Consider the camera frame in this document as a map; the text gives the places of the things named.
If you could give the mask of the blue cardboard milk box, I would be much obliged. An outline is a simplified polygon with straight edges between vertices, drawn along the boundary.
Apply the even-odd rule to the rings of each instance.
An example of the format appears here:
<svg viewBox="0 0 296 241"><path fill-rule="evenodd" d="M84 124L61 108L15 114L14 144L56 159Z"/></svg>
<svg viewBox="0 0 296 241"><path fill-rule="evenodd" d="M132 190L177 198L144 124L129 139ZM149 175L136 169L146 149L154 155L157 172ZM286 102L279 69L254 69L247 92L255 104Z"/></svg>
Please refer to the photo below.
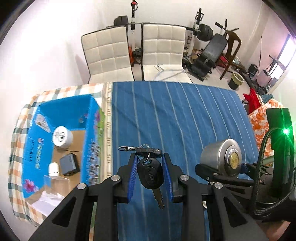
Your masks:
<svg viewBox="0 0 296 241"><path fill-rule="evenodd" d="M62 179L100 182L105 115L91 94L41 103L33 116L23 151L23 196L43 190L49 165L57 163Z"/></svg>

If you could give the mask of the white padded chair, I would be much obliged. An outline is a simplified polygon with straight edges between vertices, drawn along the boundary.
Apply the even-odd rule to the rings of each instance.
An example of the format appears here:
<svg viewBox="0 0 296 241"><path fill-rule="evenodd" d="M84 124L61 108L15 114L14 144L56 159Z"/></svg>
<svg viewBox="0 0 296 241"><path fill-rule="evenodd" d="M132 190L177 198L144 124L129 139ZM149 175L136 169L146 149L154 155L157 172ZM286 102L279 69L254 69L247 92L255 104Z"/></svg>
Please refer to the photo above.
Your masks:
<svg viewBox="0 0 296 241"><path fill-rule="evenodd" d="M81 43L90 74L89 83L134 80L126 27L111 27L85 34Z"/></svg>
<svg viewBox="0 0 296 241"><path fill-rule="evenodd" d="M182 66L186 29L176 25L142 25L142 78L153 81L160 65L164 69L184 69ZM168 82L191 83L187 73L182 73Z"/></svg>

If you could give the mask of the black weight bench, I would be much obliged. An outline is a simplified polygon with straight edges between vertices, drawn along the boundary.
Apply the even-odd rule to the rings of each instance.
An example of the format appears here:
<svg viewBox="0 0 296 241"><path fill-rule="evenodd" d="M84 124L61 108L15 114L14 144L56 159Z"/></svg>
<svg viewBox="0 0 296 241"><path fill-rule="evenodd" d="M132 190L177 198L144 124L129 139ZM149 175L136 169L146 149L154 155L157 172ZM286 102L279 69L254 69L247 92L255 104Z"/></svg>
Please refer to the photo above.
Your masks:
<svg viewBox="0 0 296 241"><path fill-rule="evenodd" d="M215 34L205 49L201 53L196 54L197 58L192 62L190 62L189 57L185 58L183 66L189 70L191 75L200 81L204 81L204 77L208 73L212 73L211 69L216 67L216 62L227 44L228 41L225 37Z"/></svg>

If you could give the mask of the white earbuds case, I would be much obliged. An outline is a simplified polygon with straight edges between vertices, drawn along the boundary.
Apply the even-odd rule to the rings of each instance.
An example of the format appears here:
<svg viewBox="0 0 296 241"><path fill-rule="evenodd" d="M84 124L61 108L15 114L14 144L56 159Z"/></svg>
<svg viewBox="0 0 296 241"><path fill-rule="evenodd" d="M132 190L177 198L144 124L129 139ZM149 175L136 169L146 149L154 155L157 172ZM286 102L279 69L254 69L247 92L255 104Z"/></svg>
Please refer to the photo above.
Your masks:
<svg viewBox="0 0 296 241"><path fill-rule="evenodd" d="M56 162L51 162L48 166L49 176L58 177L60 176L59 164Z"/></svg>

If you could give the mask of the brown wooden chair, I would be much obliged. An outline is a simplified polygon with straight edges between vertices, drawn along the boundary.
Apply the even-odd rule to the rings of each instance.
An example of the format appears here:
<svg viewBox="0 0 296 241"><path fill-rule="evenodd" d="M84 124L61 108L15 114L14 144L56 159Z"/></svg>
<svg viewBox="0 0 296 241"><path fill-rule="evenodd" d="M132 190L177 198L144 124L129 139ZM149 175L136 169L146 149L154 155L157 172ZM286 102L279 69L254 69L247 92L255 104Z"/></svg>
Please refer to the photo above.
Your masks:
<svg viewBox="0 0 296 241"><path fill-rule="evenodd" d="M235 68L235 70L238 69L239 73L243 73L246 70L246 68L241 63L236 64L233 62L233 60L235 59L235 57L240 49L241 39L238 37L238 35L234 31L230 31L230 30L226 30L224 37L228 37L228 45L227 45L226 53L222 54L218 60L219 66L224 68L224 71L220 76L220 80L224 77L226 72L229 72L228 69L230 66L233 66ZM238 45L233 53L232 50L233 50L233 46L234 46L235 41L237 42Z"/></svg>

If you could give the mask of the right white padded chair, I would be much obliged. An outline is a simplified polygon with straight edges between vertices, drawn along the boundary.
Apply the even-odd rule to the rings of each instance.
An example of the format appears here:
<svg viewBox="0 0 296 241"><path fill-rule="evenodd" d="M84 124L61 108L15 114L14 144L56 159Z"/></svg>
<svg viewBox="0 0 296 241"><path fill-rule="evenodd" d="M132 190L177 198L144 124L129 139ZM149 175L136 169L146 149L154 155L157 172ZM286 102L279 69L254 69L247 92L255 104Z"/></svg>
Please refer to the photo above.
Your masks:
<svg viewBox="0 0 296 241"><path fill-rule="evenodd" d="M164 69L184 69L182 66L186 29L176 25L142 25L142 78L153 81L160 65ZM187 73L182 73L168 82L191 83Z"/></svg>

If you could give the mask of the grey power adapter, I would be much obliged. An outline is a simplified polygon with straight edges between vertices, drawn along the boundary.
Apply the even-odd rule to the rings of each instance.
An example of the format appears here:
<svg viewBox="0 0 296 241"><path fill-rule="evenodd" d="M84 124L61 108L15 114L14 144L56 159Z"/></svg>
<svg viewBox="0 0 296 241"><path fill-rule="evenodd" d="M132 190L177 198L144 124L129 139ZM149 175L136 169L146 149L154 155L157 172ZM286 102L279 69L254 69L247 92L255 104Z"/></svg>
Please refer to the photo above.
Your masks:
<svg viewBox="0 0 296 241"><path fill-rule="evenodd" d="M63 156L59 162L63 176L72 176L80 171L77 156L73 153Z"/></svg>

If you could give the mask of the treadmill machine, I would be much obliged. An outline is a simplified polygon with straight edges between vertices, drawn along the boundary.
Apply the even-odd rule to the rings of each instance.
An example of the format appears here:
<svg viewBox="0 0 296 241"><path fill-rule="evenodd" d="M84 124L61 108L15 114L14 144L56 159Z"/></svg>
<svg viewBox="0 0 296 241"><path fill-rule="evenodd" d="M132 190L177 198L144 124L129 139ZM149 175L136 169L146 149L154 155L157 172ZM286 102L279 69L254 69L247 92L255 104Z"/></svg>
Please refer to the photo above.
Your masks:
<svg viewBox="0 0 296 241"><path fill-rule="evenodd" d="M264 95L269 92L269 90L278 82L290 63L290 61L288 61L287 64L284 64L271 55L269 55L269 58L271 59L271 63L267 68L262 69L259 72L258 67L258 71L254 76L250 75L248 71L247 73L242 73L245 82L250 88L255 89L256 93L259 95Z"/></svg>

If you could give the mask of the clear acrylic cube box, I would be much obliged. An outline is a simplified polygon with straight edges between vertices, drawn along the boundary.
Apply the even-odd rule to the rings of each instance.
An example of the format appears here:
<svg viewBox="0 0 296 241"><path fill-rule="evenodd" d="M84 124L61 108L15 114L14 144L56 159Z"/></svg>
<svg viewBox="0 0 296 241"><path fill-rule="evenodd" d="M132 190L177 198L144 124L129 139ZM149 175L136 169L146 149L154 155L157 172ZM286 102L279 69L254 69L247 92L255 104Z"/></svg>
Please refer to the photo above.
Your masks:
<svg viewBox="0 0 296 241"><path fill-rule="evenodd" d="M33 195L32 207L47 217L69 192L69 179L46 175L44 176L44 186Z"/></svg>

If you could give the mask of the black car key bunch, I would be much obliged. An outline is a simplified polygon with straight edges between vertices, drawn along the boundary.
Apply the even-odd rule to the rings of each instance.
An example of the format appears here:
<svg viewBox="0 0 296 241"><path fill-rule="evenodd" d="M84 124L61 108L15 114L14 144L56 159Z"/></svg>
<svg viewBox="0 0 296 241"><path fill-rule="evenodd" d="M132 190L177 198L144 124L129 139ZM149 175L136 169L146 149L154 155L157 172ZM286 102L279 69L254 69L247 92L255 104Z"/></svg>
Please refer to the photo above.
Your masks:
<svg viewBox="0 0 296 241"><path fill-rule="evenodd" d="M164 183L163 168L159 158L163 156L160 149L151 148L148 144L142 144L139 147L120 146L119 151L132 151L127 182L127 201L130 202L133 196L136 177L139 178L141 185L152 190L155 200L160 209L164 209L163 196L160 187Z"/></svg>

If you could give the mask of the silver metal canister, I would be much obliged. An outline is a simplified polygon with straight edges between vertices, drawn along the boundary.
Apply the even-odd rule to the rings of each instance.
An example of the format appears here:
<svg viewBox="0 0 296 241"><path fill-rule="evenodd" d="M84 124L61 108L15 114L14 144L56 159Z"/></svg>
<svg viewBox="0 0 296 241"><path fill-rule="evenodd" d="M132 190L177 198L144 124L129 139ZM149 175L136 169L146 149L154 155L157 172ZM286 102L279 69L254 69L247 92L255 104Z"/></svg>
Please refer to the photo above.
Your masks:
<svg viewBox="0 0 296 241"><path fill-rule="evenodd" d="M205 164L221 174L237 177L242 165L242 152L232 138L208 144L202 151L200 164Z"/></svg>

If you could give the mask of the blue striped tablecloth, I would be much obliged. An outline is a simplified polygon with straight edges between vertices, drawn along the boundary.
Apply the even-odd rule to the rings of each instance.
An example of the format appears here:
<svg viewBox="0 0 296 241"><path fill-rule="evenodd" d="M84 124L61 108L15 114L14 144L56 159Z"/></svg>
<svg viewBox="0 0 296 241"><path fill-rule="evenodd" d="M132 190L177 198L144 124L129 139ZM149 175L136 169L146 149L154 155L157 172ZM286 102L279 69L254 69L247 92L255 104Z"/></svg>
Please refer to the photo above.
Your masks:
<svg viewBox="0 0 296 241"><path fill-rule="evenodd" d="M239 144L244 162L257 161L252 126L232 90L179 82L117 82L111 107L114 173L130 158L119 147L142 144L167 152L193 178L203 149L227 138ZM161 192L164 209L136 180L131 202L118 206L120 240L180 240L182 205L171 203L165 186Z"/></svg>

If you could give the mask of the left white padded chair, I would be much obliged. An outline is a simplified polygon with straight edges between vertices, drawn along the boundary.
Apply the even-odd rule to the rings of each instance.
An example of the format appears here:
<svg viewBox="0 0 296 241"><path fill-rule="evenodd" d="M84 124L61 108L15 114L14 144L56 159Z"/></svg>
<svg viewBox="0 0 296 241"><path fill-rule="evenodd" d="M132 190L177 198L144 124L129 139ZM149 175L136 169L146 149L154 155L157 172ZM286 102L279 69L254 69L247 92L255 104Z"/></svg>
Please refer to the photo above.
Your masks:
<svg viewBox="0 0 296 241"><path fill-rule="evenodd" d="M126 27L111 27L85 34L81 43L90 74L89 83L134 80Z"/></svg>

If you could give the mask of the white round jar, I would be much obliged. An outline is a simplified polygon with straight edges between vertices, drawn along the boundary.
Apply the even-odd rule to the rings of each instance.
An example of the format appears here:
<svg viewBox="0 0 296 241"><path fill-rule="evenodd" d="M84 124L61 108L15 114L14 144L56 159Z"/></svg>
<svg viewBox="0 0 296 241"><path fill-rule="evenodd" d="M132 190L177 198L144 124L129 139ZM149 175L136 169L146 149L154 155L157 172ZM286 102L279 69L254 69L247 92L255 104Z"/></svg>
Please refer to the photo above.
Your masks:
<svg viewBox="0 0 296 241"><path fill-rule="evenodd" d="M58 126L53 132L52 141L55 146L67 149L73 142L73 134L66 127Z"/></svg>

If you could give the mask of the red cloth item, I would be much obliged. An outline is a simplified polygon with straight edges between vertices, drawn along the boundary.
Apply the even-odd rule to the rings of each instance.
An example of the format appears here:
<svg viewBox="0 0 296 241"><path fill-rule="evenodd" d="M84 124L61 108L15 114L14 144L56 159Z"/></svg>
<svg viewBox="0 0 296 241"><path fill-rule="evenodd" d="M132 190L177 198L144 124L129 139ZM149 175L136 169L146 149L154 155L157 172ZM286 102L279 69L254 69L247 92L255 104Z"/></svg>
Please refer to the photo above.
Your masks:
<svg viewBox="0 0 296 241"><path fill-rule="evenodd" d="M255 89L251 88L250 92L248 94L244 93L243 96L248 105L247 114L254 112L256 109L262 106Z"/></svg>

